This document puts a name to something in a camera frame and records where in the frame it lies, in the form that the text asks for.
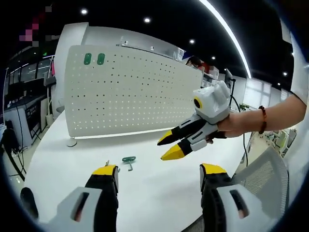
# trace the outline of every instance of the ceiling light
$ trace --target ceiling light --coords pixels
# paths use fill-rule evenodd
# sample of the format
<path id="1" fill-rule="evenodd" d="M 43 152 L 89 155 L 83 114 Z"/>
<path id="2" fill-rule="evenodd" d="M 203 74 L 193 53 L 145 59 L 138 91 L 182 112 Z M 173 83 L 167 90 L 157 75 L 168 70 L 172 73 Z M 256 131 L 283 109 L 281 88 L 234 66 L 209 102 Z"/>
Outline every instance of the ceiling light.
<path id="1" fill-rule="evenodd" d="M 245 58 L 245 55 L 235 37 L 235 35 L 233 34 L 231 28 L 228 26 L 228 24 L 225 22 L 225 20 L 222 18 L 222 16 L 219 14 L 219 12 L 207 1 L 207 0 L 199 0 L 204 6 L 207 7 L 207 9 L 217 18 L 217 20 L 221 23 L 221 25 L 224 27 L 224 29 L 226 30 L 226 32 L 228 33 L 228 35 L 231 37 L 235 47 L 237 48 L 239 55 L 242 59 L 242 62 L 246 68 L 247 71 L 247 75 L 248 78 L 251 78 L 251 73 L 249 70 L 249 66 L 248 66 L 248 62 Z"/>
<path id="2" fill-rule="evenodd" d="M 150 23 L 150 18 L 144 18 L 145 23 Z"/>
<path id="3" fill-rule="evenodd" d="M 82 9 L 82 10 L 81 10 L 81 13 L 82 13 L 82 15 L 86 15 L 86 14 L 88 13 L 88 10 Z"/>

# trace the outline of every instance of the white pegboard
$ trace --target white pegboard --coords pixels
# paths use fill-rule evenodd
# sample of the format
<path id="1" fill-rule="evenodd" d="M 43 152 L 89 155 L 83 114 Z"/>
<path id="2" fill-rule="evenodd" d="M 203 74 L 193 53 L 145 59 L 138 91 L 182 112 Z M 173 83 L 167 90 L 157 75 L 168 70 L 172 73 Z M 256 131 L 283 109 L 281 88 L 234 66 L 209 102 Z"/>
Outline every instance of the white pegboard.
<path id="1" fill-rule="evenodd" d="M 86 54 L 91 54 L 87 65 Z M 99 54 L 105 55 L 100 65 Z M 200 88 L 201 79 L 201 71 L 157 54 L 117 46 L 72 46 L 65 70 L 69 135 L 174 127 L 194 112 L 193 90 Z"/>

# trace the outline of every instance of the green tool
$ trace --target green tool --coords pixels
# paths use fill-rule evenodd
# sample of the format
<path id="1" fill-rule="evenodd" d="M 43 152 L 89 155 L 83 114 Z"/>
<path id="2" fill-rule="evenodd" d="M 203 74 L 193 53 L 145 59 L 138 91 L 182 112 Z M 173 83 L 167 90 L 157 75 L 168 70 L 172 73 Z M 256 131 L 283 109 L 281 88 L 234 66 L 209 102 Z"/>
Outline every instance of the green tool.
<path id="1" fill-rule="evenodd" d="M 130 164 L 130 169 L 128 169 L 129 172 L 133 170 L 131 162 L 134 161 L 135 159 L 136 159 L 135 156 L 130 156 L 130 157 L 122 158 L 122 162 L 128 162 Z"/>

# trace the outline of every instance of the led strip light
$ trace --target led strip light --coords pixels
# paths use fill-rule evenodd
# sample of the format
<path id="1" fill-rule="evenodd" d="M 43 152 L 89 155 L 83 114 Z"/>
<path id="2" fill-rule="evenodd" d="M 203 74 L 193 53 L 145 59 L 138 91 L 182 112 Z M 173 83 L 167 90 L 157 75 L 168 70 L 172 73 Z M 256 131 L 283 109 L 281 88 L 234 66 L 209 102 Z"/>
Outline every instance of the led strip light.
<path id="1" fill-rule="evenodd" d="M 226 32 L 228 33 L 228 35 L 231 37 L 235 47 L 237 48 L 240 57 L 242 59 L 243 64 L 245 65 L 246 71 L 247 71 L 247 75 L 249 78 L 251 78 L 251 73 L 249 70 L 249 66 L 247 63 L 247 60 L 245 58 L 245 55 L 234 35 L 234 33 L 232 32 L 231 28 L 228 26 L 228 24 L 226 23 L 226 21 L 222 18 L 222 16 L 219 14 L 219 12 L 207 1 L 207 0 L 199 0 L 204 6 L 207 7 L 207 9 L 217 18 L 217 20 L 221 23 L 221 25 L 224 27 L 224 29 L 226 30 Z"/>

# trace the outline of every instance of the bracelet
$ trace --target bracelet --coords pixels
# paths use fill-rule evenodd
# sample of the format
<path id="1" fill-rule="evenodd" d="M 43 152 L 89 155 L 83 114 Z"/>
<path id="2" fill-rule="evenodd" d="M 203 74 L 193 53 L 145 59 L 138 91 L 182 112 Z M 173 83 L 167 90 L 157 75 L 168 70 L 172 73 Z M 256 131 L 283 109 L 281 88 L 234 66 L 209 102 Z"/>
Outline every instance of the bracelet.
<path id="1" fill-rule="evenodd" d="M 263 134 L 266 129 L 266 124 L 267 124 L 266 123 L 266 112 L 265 112 L 264 106 L 262 105 L 259 107 L 259 109 L 261 109 L 263 112 L 263 124 L 262 124 L 261 130 L 259 131 L 259 134 Z"/>

